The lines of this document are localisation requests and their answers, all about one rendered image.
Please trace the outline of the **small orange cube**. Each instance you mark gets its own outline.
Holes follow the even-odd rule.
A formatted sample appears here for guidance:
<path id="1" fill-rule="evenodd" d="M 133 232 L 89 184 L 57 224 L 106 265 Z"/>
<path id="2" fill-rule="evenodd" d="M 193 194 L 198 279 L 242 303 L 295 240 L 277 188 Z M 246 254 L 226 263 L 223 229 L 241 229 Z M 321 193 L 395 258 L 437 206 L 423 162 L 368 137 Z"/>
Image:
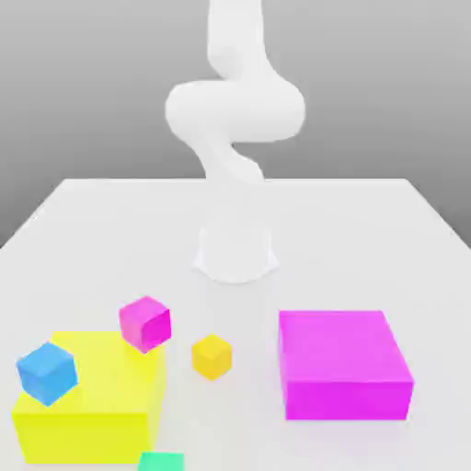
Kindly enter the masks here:
<path id="1" fill-rule="evenodd" d="M 216 380 L 232 368 L 232 346 L 209 334 L 191 347 L 193 369 L 209 380 Z"/>

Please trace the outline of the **small magenta cube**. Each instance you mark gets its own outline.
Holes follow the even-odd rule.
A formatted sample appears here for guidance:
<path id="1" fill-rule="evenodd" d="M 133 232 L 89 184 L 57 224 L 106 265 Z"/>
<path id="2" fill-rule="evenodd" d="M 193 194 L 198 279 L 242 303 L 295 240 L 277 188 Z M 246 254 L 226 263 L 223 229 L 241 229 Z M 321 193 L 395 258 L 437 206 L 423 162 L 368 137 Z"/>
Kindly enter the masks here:
<path id="1" fill-rule="evenodd" d="M 119 311 L 122 337 L 142 354 L 171 338 L 170 310 L 156 299 L 145 296 Z"/>

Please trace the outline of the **small blue cube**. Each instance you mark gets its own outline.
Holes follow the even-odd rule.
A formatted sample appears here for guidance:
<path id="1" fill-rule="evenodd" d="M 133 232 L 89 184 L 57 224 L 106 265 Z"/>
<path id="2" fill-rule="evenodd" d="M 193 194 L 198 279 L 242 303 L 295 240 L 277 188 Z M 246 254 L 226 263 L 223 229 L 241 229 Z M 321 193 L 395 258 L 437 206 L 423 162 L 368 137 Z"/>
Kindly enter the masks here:
<path id="1" fill-rule="evenodd" d="M 16 363 L 23 390 L 49 407 L 78 385 L 74 356 L 46 342 Z"/>

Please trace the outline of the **small green cube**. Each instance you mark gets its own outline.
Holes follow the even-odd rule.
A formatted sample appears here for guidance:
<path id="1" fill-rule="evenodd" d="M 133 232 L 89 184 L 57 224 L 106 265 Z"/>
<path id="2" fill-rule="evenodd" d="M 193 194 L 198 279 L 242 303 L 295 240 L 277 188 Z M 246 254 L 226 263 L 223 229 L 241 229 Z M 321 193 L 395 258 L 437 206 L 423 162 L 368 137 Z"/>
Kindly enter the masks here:
<path id="1" fill-rule="evenodd" d="M 184 471 L 184 454 L 143 452 L 137 471 Z"/>

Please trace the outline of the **large magenta box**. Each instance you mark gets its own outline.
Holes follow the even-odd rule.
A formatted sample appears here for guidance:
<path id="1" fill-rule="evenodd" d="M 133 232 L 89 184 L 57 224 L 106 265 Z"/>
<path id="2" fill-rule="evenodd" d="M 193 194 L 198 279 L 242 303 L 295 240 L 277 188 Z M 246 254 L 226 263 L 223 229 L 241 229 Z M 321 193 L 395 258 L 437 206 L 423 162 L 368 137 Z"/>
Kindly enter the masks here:
<path id="1" fill-rule="evenodd" d="M 381 311 L 281 311 L 287 420 L 404 420 L 414 379 Z"/>

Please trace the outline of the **large yellow box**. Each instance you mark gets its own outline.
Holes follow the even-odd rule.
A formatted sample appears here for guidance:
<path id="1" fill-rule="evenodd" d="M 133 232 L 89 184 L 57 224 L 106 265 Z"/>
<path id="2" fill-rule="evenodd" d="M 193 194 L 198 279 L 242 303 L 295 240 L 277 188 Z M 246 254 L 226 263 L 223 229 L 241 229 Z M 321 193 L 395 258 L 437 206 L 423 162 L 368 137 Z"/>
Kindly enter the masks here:
<path id="1" fill-rule="evenodd" d="M 155 447 L 166 388 L 164 347 L 141 353 L 118 331 L 57 331 L 78 384 L 51 406 L 21 393 L 11 416 L 28 464 L 136 464 Z"/>

